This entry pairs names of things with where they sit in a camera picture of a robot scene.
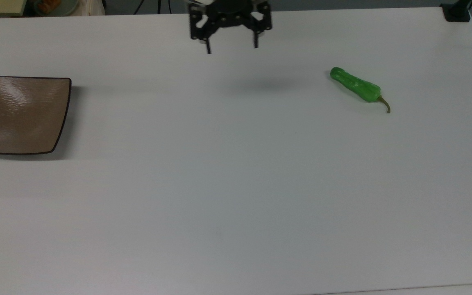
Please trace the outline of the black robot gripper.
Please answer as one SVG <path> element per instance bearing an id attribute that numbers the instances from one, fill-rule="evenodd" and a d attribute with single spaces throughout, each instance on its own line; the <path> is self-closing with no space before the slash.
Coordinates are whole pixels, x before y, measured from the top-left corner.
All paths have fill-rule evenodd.
<path id="1" fill-rule="evenodd" d="M 202 41 L 208 54 L 210 36 L 219 28 L 243 25 L 253 31 L 254 48 L 258 48 L 260 35 L 273 27 L 267 0 L 214 0 L 200 7 L 202 13 L 190 13 L 190 37 Z"/>

